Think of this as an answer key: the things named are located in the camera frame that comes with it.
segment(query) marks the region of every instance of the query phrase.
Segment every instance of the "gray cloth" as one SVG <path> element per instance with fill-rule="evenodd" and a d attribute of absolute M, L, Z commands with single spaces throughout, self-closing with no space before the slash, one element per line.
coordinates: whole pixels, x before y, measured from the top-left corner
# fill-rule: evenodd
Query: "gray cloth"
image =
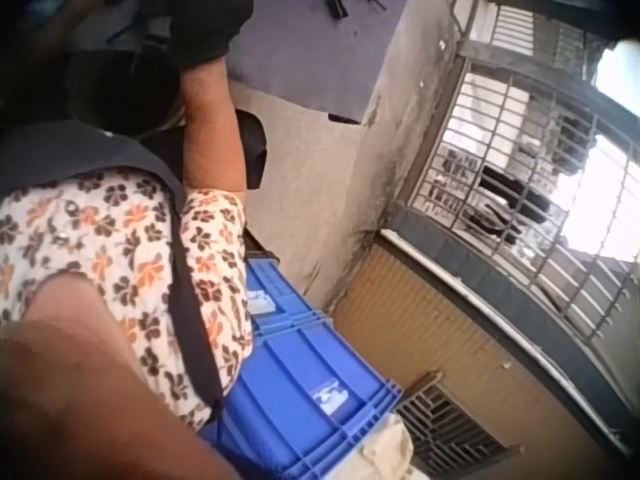
<path fill-rule="evenodd" d="M 331 18 L 325 0 L 254 0 L 255 11 L 231 43 L 231 77 L 304 107 L 358 122 L 373 93 L 406 0 L 343 0 L 349 17 Z M 132 0 L 89 18 L 75 48 L 107 48 L 104 40 L 130 22 Z M 154 33 L 168 31 L 157 22 Z M 130 49 L 121 38 L 112 48 Z"/>

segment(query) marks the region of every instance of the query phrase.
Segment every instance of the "person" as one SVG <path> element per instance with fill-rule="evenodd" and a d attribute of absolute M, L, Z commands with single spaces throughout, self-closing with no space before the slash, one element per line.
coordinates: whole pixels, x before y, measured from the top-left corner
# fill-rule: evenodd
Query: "person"
<path fill-rule="evenodd" d="M 26 478 L 235 478 L 189 429 L 252 350 L 224 61 L 252 11 L 173 1 L 184 190 L 139 144 L 75 122 L 0 145 L 0 437 Z"/>

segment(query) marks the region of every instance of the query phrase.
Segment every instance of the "window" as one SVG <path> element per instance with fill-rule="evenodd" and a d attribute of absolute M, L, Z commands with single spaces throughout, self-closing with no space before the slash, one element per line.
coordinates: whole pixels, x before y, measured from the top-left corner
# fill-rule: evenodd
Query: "window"
<path fill-rule="evenodd" d="M 405 399 L 396 413 L 409 430 L 414 457 L 434 479 L 468 474 L 522 452 L 501 445 L 433 382 Z"/>

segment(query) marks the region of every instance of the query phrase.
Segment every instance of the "building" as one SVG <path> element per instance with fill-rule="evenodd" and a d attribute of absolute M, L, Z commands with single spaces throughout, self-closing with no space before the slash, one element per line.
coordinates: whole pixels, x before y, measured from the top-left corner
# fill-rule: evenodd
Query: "building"
<path fill-rule="evenodd" d="M 604 39 L 454 11 L 471 30 L 336 327 L 407 390 L 433 478 L 618 478 L 639 433 L 640 119 L 593 85 Z"/>

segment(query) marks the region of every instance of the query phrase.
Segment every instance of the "metal window grill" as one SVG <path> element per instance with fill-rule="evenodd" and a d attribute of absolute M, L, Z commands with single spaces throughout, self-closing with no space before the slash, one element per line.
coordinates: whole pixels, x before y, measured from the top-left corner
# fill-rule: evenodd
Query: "metal window grill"
<path fill-rule="evenodd" d="M 529 77 L 470 63 L 410 205 L 598 346 L 638 291 L 639 142 Z"/>
<path fill-rule="evenodd" d="M 426 385 L 397 407 L 414 457 L 432 478 L 451 477 L 503 459 L 505 448 L 437 385 Z"/>
<path fill-rule="evenodd" d="M 490 43 L 531 56 L 589 82 L 603 52 L 611 44 L 558 20 L 507 6 L 498 7 Z"/>

